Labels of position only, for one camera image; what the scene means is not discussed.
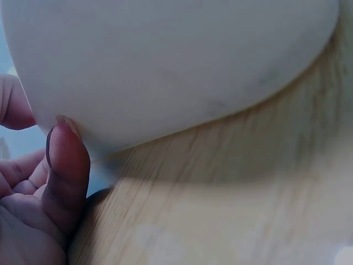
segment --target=wood grain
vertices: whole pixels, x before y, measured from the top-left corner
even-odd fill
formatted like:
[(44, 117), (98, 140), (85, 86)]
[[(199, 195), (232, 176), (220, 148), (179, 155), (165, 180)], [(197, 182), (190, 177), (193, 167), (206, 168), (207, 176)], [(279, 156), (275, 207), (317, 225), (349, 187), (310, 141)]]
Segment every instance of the wood grain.
[(351, 10), (277, 96), (111, 157), (71, 264), (335, 264), (353, 244)]

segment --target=white bowl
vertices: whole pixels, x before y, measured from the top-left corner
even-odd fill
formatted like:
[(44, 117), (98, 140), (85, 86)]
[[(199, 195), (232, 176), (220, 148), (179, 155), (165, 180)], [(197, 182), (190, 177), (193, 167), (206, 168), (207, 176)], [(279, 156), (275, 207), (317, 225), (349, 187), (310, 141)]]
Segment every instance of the white bowl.
[(101, 156), (243, 110), (322, 51), (338, 0), (1, 2), (46, 133), (63, 114)]

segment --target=palm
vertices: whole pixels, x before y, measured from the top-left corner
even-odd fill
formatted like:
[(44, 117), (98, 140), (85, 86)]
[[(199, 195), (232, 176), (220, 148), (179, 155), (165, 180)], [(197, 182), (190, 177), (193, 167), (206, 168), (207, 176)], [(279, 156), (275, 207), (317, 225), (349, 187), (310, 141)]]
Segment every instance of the palm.
[[(6, 84), (9, 77), (0, 78)], [(0, 122), (14, 129), (31, 126), (34, 120), (22, 88), (11, 78)], [(0, 160), (0, 264), (66, 263), (90, 168), (87, 150), (71, 127), (61, 119), (49, 133), (45, 150)]]

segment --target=fingertip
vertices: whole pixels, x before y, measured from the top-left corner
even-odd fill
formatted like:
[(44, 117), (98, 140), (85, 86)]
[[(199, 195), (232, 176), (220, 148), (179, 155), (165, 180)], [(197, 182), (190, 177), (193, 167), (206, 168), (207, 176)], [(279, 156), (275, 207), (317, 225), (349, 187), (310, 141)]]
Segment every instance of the fingertip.
[(49, 165), (62, 177), (88, 181), (90, 159), (78, 130), (67, 117), (59, 116), (57, 120), (47, 139)]

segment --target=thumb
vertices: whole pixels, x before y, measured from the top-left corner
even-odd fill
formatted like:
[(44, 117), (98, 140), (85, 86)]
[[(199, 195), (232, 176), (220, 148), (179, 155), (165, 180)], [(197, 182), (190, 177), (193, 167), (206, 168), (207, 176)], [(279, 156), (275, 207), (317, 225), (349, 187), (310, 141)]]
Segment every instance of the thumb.
[(41, 202), (50, 219), (70, 236), (85, 205), (90, 159), (72, 121), (64, 116), (57, 120), (47, 137), (50, 175)]

